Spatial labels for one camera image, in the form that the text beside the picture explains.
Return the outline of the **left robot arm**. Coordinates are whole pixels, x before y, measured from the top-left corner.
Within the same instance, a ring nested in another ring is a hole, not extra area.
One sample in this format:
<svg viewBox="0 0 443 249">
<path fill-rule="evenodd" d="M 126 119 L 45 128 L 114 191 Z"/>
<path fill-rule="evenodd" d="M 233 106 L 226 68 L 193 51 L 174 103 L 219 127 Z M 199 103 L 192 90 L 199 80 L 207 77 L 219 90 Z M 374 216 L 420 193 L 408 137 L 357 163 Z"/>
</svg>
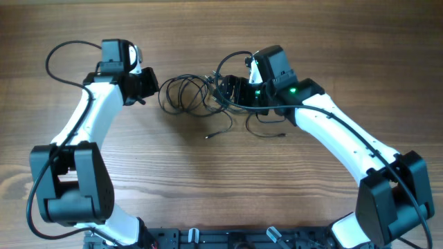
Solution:
<svg viewBox="0 0 443 249">
<path fill-rule="evenodd" d="M 102 59 L 83 83 L 82 97 L 63 130 L 30 153 L 33 177 L 26 204 L 30 231 L 46 240 L 90 232 L 114 248 L 158 248 L 143 220 L 115 203 L 101 147 L 124 106 L 159 90 L 152 68 L 142 68 L 138 46 L 104 39 Z"/>
</svg>

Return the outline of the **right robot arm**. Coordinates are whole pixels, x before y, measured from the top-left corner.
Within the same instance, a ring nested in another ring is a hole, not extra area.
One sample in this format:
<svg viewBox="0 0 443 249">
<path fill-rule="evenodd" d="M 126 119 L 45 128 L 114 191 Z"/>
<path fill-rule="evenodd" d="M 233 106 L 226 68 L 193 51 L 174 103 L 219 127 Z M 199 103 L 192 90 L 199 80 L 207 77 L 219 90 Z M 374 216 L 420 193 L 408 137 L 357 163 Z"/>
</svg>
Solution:
<svg viewBox="0 0 443 249">
<path fill-rule="evenodd" d="M 274 111 L 325 146 L 359 187 L 355 211 L 326 229 L 321 246 L 382 248 L 422 227 L 431 248 L 428 220 L 435 208 L 425 160 L 415 151 L 402 154 L 383 144 L 344 114 L 318 83 L 299 80 L 281 46 L 244 56 L 248 77 L 215 73 L 219 104 L 263 115 Z"/>
</svg>

